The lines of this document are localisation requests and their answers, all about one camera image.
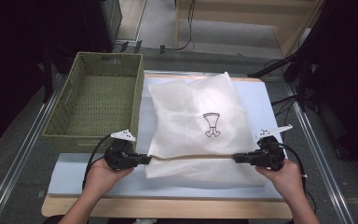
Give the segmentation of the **black stand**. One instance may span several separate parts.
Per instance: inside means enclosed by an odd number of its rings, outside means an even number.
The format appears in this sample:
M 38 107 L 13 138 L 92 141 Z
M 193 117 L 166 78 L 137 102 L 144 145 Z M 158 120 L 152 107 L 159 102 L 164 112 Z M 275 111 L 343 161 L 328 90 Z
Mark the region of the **black stand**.
M 358 160 L 358 0 L 326 0 L 303 45 L 288 58 L 253 73 L 262 77 L 283 65 L 287 82 L 299 79 L 334 139 L 343 160 Z

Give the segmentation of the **dark cabinet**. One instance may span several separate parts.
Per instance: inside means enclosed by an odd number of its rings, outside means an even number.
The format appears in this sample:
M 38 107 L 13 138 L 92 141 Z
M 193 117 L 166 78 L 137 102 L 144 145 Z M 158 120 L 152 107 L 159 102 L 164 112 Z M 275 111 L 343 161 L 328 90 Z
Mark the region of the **dark cabinet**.
M 122 23 L 119 0 L 79 0 L 92 51 L 111 52 Z

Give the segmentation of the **green woven basket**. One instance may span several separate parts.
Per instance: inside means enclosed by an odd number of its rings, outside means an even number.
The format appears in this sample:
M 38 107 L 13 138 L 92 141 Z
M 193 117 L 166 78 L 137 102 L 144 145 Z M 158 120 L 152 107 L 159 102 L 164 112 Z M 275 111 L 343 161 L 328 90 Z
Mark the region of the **green woven basket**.
M 138 133 L 141 54 L 79 52 L 43 137 L 60 152 L 91 153 L 111 133 Z

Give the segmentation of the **metal floor rail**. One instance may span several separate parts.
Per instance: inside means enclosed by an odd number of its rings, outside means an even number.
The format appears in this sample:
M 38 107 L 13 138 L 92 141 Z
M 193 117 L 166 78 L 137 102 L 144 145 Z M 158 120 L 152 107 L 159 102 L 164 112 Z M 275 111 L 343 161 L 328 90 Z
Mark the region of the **metal floor rail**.
M 296 99 L 295 88 L 291 85 L 285 88 L 290 100 L 283 120 L 294 129 L 284 136 L 284 143 L 293 149 L 290 158 L 301 161 L 308 176 L 306 195 L 313 211 L 323 224 L 355 224 L 310 118 Z
M 10 163 L 2 182 L 0 183 L 0 216 L 20 178 L 23 167 L 31 155 L 36 140 L 44 129 L 49 113 L 58 99 L 59 92 L 62 90 L 65 80 L 66 75 L 62 74 L 57 74 L 53 78 L 52 95 L 38 108 L 38 113 L 35 115 L 32 125 L 27 131 L 26 136 L 23 138 L 18 151 L 13 156 L 13 161 Z

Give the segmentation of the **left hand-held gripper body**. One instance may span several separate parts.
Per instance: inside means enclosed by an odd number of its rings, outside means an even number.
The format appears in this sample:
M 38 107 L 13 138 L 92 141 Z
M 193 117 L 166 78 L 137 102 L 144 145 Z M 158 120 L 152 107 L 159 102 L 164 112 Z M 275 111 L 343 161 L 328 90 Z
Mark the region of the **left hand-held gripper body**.
M 104 153 L 104 159 L 112 170 L 123 170 L 136 167 L 143 160 L 143 156 L 133 149 L 136 138 L 129 130 L 112 133 L 113 141 Z

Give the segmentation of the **person's right hand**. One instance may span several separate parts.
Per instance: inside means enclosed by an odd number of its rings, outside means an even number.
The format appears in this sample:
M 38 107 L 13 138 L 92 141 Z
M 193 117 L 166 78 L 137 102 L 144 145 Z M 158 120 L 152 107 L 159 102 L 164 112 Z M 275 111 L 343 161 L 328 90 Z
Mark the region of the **person's right hand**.
M 256 166 L 255 170 L 269 179 L 275 189 L 287 203 L 305 197 L 301 173 L 298 165 L 290 160 L 283 160 L 283 167 L 279 171 L 271 171 L 265 167 Z

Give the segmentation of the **light blue mat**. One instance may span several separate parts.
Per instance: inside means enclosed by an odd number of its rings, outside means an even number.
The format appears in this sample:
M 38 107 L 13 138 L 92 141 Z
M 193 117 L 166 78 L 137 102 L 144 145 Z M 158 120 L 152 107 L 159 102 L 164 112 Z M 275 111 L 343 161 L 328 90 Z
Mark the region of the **light blue mat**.
M 256 141 L 273 135 L 281 140 L 279 127 L 273 116 L 266 85 L 261 81 L 232 80 L 246 110 L 252 140 L 251 150 L 258 148 Z M 52 197 L 78 196 L 88 153 L 62 153 L 52 172 L 48 194 Z M 146 165 L 118 181 L 107 193 L 109 197 L 187 198 L 187 199 L 245 199 L 280 200 L 282 196 L 273 184 L 248 164 L 237 164 L 229 159 L 215 162 L 203 169 L 212 172 L 207 180 L 185 179 L 179 176 L 148 178 Z

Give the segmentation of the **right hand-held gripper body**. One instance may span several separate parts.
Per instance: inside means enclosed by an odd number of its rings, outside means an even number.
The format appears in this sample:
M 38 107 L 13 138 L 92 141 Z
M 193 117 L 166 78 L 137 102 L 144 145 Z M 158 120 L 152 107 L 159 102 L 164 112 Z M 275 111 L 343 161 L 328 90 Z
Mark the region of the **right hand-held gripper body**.
M 262 129 L 255 135 L 259 149 L 256 151 L 255 166 L 266 167 L 273 171 L 279 171 L 285 158 L 283 149 L 276 135 L 292 129 L 293 126 L 277 127 L 274 129 Z

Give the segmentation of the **wooden shelf unit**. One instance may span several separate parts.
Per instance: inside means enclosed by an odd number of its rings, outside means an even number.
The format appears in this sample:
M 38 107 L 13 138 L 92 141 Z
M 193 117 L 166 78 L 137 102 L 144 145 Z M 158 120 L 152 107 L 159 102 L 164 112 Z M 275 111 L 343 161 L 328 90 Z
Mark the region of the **wooden shelf unit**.
M 297 41 L 319 17 L 326 0 L 196 0 L 194 19 L 268 25 L 282 55 L 295 51 Z

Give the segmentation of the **person's dark clothing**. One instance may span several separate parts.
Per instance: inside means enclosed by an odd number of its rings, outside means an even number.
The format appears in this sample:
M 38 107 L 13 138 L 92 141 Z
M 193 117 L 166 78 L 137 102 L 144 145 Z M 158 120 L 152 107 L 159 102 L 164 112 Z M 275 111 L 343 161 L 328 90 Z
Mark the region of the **person's dark clothing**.
M 59 224 L 63 215 L 48 217 L 42 224 Z

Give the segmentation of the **person's left hand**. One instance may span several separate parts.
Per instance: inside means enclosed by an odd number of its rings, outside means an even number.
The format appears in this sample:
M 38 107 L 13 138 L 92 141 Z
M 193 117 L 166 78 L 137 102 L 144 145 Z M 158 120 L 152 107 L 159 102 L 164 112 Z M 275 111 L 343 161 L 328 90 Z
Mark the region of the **person's left hand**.
M 133 168 L 115 171 L 105 159 L 94 162 L 88 172 L 83 194 L 94 199 L 101 199 L 124 176 L 133 172 Z

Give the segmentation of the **white printed cloth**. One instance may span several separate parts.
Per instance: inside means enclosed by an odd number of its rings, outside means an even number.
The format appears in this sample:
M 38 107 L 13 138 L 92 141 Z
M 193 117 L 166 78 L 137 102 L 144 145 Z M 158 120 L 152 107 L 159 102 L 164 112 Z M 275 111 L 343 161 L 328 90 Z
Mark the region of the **white printed cloth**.
M 231 156 L 255 150 L 241 99 L 227 73 L 186 82 L 151 85 L 157 115 L 146 165 L 148 178 L 177 177 L 260 187 L 267 179 Z

